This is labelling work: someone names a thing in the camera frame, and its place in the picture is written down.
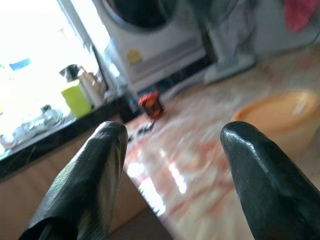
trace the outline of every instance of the window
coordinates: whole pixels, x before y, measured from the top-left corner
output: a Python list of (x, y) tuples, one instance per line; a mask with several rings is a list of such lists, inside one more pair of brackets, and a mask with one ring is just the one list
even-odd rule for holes
[(0, 134), (41, 115), (45, 105), (69, 114), (60, 70), (78, 64), (94, 72), (97, 66), (58, 2), (5, 0), (0, 22)]

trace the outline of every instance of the washing machine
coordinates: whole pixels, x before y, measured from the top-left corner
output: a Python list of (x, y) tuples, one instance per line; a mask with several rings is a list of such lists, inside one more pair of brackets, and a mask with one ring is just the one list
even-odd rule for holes
[(201, 33), (185, 0), (92, 0), (135, 90), (203, 58)]

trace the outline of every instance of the yellow container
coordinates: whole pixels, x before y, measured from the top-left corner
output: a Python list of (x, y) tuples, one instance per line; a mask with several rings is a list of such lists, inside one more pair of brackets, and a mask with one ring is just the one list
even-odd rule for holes
[(286, 92), (241, 108), (232, 120), (254, 125), (292, 158), (308, 146), (320, 126), (320, 98), (308, 90)]
[(77, 119), (90, 113), (91, 105), (83, 94), (79, 80), (68, 83), (61, 94)]

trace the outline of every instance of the orange plastic basin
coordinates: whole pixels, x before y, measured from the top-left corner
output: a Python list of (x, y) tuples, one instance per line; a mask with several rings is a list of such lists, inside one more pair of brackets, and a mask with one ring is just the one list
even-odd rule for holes
[(269, 96), (244, 106), (232, 120), (254, 125), (292, 158), (320, 126), (320, 98), (308, 90)]

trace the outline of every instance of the black granite countertop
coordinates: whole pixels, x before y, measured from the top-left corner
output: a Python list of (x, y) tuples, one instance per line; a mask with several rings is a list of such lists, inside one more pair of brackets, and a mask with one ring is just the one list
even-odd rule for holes
[(43, 133), (28, 141), (26, 145), (0, 155), (0, 181), (36, 161), (39, 157), (96, 128), (116, 114), (120, 114), (124, 122), (129, 121), (134, 117), (129, 112), (127, 102), (123, 98), (118, 98), (82, 118), (66, 122), (55, 128), (54, 131)]

